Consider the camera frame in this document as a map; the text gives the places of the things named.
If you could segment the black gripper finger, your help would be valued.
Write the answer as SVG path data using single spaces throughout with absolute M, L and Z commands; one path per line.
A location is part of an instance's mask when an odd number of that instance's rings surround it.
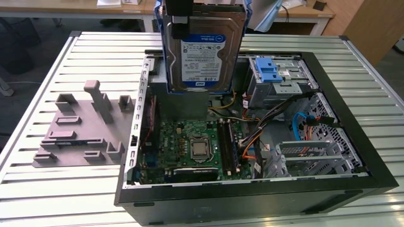
M 185 39 L 189 36 L 189 17 L 192 16 L 192 0 L 166 0 L 165 10 L 172 24 L 172 38 Z

